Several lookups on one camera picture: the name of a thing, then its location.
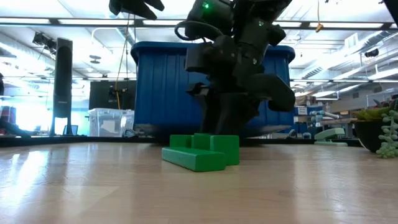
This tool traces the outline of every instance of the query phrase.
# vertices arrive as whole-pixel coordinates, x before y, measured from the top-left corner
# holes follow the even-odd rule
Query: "blue plastic container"
[[[199,130],[203,116],[201,108],[185,92],[189,84],[208,83],[206,75],[184,70],[187,48],[195,45],[168,42],[139,42],[134,45],[131,55],[138,64],[135,130],[155,137],[192,134]],[[291,47],[269,47],[263,62],[266,73],[276,73],[289,84],[289,63],[294,57]],[[267,134],[272,128],[270,126],[293,125],[293,111],[271,111],[263,102],[259,112],[258,117],[248,122],[242,133],[244,137]]]

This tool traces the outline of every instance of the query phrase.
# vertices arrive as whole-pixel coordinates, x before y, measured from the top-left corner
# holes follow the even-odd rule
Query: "table surface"
[[[160,146],[79,143],[0,151],[0,223],[398,223],[398,159],[366,149],[241,148],[194,173]]]

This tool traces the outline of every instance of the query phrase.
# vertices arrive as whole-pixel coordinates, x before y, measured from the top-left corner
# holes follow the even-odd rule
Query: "tall speaker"
[[[50,136],[55,135],[55,118],[67,118],[67,135],[72,134],[72,50],[72,41],[63,38],[57,39]]]

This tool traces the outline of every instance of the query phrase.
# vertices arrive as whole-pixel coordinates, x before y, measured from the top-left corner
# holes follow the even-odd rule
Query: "green block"
[[[212,136],[210,150],[224,153],[227,166],[239,164],[239,136]]]
[[[162,158],[165,161],[185,167],[195,172],[224,170],[225,155],[220,152],[211,152],[184,147],[164,147]]]
[[[191,147],[191,138],[189,135],[171,135],[170,147]]]
[[[210,135],[209,134],[195,134],[192,136],[193,149],[210,150]]]

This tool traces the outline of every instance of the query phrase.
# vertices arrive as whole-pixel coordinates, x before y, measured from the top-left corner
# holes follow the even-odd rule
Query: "black pot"
[[[376,152],[380,149],[383,140],[379,139],[379,135],[384,134],[381,129],[382,126],[388,125],[382,121],[365,121],[355,123],[356,135],[361,141],[361,144],[371,152]]]

